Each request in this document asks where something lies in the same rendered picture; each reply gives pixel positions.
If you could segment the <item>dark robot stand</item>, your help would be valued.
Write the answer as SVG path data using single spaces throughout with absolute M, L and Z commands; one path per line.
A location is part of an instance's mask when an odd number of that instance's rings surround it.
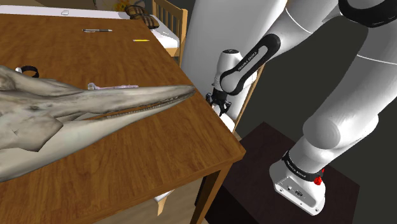
M 213 200 L 205 216 L 209 224 L 352 224 L 357 183 L 326 166 L 325 206 L 311 216 L 275 192 L 268 171 L 294 141 L 261 123 L 240 143 L 246 154 L 233 164 Z

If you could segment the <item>brown wooden table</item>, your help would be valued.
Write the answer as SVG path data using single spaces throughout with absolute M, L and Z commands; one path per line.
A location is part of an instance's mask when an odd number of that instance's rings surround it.
M 111 29 L 112 32 L 83 32 Z M 133 42 L 148 39 L 148 42 Z M 85 88 L 187 85 L 144 23 L 129 19 L 0 15 L 0 65 Z M 245 149 L 196 93 L 72 155 L 0 183 L 0 224 L 93 224 L 209 177 L 184 224 L 201 224 Z

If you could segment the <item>wooden chair with white seat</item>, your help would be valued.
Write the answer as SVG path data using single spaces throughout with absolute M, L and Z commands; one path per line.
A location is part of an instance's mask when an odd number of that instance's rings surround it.
M 188 10 L 167 0 L 151 0 L 152 12 L 160 27 L 153 31 L 171 57 L 181 66 L 187 31 Z

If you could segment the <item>brown plaid cushion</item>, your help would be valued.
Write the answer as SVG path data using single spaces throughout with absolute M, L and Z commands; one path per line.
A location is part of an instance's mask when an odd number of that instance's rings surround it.
M 132 20 L 141 20 L 148 29 L 157 29 L 160 27 L 158 21 L 152 17 L 142 6 L 128 5 L 125 7 L 126 14 Z

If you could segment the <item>grey long-snouted animal skull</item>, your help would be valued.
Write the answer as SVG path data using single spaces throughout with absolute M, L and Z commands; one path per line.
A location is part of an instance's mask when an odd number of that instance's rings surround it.
M 0 66 L 0 183 L 86 148 L 194 93 L 192 85 L 83 90 Z

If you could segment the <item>pale purple flat tool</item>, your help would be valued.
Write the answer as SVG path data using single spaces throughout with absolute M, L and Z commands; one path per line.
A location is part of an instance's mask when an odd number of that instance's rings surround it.
M 138 88 L 138 85 L 118 85 L 112 87 L 99 87 L 95 83 L 89 83 L 87 85 L 88 90 L 105 90 L 105 89 L 118 89 L 118 88 Z

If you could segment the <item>white furniture top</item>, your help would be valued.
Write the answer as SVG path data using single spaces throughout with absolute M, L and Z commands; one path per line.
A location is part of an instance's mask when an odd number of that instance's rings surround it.
M 0 5 L 0 14 L 11 15 L 40 15 L 54 17 L 81 17 L 81 18 L 111 18 L 129 19 L 125 12 L 81 10 L 72 8 L 51 8 L 40 6 Z

